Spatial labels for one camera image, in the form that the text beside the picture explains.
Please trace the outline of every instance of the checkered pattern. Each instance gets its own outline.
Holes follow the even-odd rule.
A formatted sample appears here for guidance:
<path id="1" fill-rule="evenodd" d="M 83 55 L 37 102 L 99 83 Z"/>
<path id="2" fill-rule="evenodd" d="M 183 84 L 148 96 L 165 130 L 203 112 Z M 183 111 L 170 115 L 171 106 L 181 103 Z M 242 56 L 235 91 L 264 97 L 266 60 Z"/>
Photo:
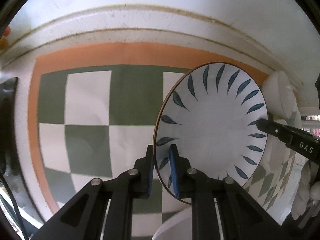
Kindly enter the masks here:
<path id="1" fill-rule="evenodd" d="M 45 175 L 61 208 L 91 179 L 116 178 L 152 144 L 172 86 L 189 69 L 115 65 L 41 76 L 38 129 Z M 163 189 L 156 172 L 148 200 L 134 200 L 132 239 L 151 239 L 188 205 Z"/>
<path id="2" fill-rule="evenodd" d="M 282 196 L 288 183 L 294 152 L 291 151 L 287 158 L 274 173 L 267 173 L 262 165 L 258 165 L 252 177 L 243 186 L 265 210 L 268 210 Z"/>

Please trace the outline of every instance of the plate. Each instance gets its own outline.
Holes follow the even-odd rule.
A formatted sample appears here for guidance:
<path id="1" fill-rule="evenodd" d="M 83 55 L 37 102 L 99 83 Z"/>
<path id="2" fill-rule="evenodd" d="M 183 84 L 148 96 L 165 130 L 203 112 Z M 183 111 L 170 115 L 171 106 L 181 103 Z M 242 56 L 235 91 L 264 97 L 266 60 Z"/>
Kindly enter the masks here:
<path id="1" fill-rule="evenodd" d="M 243 186 L 265 149 L 267 134 L 255 125 L 260 118 L 268 118 L 263 95 L 240 68 L 212 63 L 184 75 L 165 99 L 155 126 L 155 167 L 164 187 L 174 195 L 171 144 L 207 176 L 229 176 Z"/>

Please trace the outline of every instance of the black tool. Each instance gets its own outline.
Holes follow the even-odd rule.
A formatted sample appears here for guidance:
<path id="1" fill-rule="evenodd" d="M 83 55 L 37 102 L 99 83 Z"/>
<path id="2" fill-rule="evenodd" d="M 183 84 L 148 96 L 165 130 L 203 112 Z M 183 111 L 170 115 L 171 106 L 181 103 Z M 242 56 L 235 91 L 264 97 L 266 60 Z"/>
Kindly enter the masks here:
<path id="1" fill-rule="evenodd" d="M 136 160 L 133 169 L 105 182 L 91 180 L 32 240 L 98 240 L 108 204 L 103 240 L 131 239 L 132 201 L 150 197 L 152 176 L 153 154 L 149 145 L 146 156 Z"/>
<path id="2" fill-rule="evenodd" d="M 320 137 L 304 130 L 266 119 L 259 119 L 257 128 L 260 131 L 276 136 L 288 148 L 320 165 Z"/>
<path id="3" fill-rule="evenodd" d="M 191 167 L 170 146 L 172 183 L 178 198 L 192 199 L 194 240 L 290 239 L 272 217 L 231 177 L 217 180 Z"/>

